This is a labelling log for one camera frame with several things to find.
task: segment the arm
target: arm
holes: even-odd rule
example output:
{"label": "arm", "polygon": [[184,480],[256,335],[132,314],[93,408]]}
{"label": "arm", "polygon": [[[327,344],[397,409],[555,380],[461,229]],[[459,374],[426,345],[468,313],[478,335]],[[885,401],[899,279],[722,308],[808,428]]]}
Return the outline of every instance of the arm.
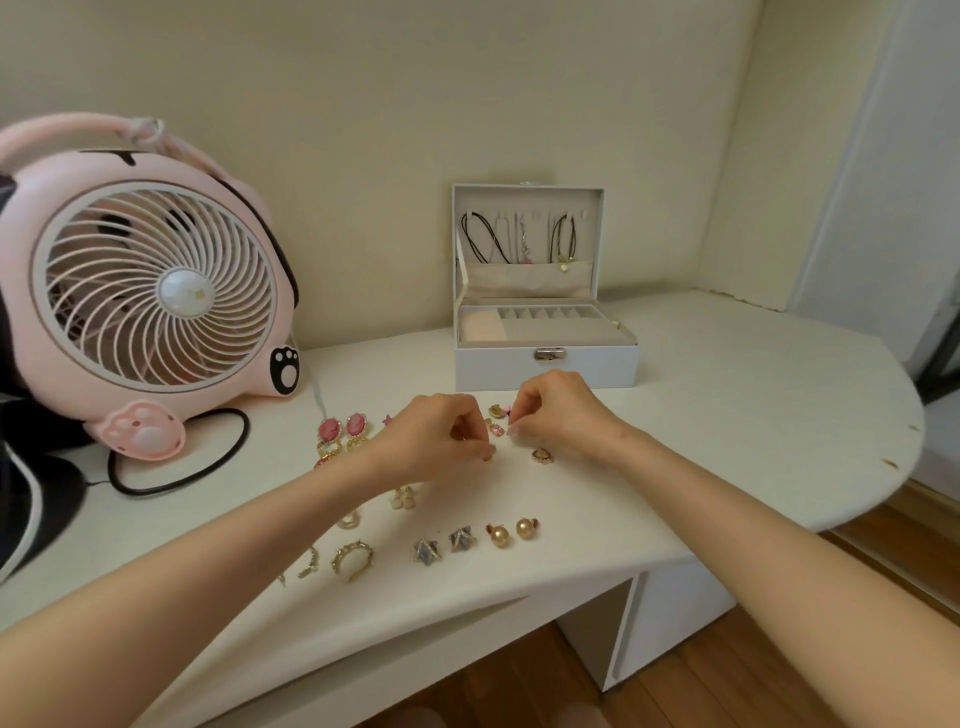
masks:
{"label": "arm", "polygon": [[128,726],[345,514],[493,454],[476,400],[417,398],[367,445],[225,513],[0,634],[0,716]]}
{"label": "arm", "polygon": [[619,471],[848,723],[957,724],[960,629],[918,599],[620,421],[578,375],[524,384],[510,422]]}

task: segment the fan center hub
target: fan center hub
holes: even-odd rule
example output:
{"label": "fan center hub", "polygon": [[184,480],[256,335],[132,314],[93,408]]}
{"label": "fan center hub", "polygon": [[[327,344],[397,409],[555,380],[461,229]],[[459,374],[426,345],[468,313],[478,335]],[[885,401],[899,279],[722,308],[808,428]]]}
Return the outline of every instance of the fan center hub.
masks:
{"label": "fan center hub", "polygon": [[216,299],[213,283],[190,268],[177,268],[160,277],[156,297],[166,311],[182,319],[203,316]]}

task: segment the hand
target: hand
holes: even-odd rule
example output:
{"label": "hand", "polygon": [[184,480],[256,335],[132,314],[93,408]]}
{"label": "hand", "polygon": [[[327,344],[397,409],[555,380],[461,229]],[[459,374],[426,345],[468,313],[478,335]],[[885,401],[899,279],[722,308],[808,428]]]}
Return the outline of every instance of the hand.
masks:
{"label": "hand", "polygon": [[433,480],[496,452],[471,395],[416,397],[362,448],[379,460],[389,488]]}
{"label": "hand", "polygon": [[578,373],[551,369],[523,382],[508,433],[605,459],[613,442],[634,431],[594,396]]}

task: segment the left hand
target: left hand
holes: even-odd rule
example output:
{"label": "left hand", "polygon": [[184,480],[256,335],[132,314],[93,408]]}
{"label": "left hand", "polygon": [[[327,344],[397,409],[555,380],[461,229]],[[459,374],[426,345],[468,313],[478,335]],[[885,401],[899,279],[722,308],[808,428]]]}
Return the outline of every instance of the left hand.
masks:
{"label": "left hand", "polygon": [[489,461],[496,447],[474,397],[432,395],[414,398],[361,451],[378,459],[384,480],[395,488],[433,480],[473,460]]}

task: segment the black cord necklace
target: black cord necklace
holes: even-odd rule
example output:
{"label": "black cord necklace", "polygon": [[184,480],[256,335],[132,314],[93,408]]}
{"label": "black cord necklace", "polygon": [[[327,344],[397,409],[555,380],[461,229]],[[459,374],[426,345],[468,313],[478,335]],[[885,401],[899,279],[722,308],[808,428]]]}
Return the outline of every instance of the black cord necklace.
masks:
{"label": "black cord necklace", "polygon": [[561,248],[561,238],[564,235],[564,220],[566,220],[567,215],[564,215],[553,225],[553,231],[550,233],[550,251],[547,258],[547,262],[553,262],[553,249],[556,245],[557,248],[557,259],[560,261],[560,270],[566,273],[567,264],[573,262],[573,257],[577,254],[577,224],[573,219],[573,215],[570,215],[570,242],[566,246],[566,256],[562,253]]}
{"label": "black cord necklace", "polygon": [[[490,237],[493,239],[493,245],[496,246],[496,249],[500,252],[500,256],[508,263],[512,261],[506,256],[503,252],[503,248],[500,247],[500,241],[496,237],[496,232],[493,230],[493,226],[490,224],[490,221],[481,215],[479,212],[472,212],[473,217],[479,218],[480,222],[483,223],[484,227],[487,229],[487,232],[490,234]],[[464,213],[464,216],[460,218],[460,228],[464,231],[464,235],[467,236],[467,242],[470,245],[470,249],[473,251],[473,254],[477,256],[477,260],[481,263],[489,263],[490,261],[480,252],[480,249],[476,247],[476,244],[473,242],[473,238],[470,237],[470,233],[467,231],[467,214]]]}

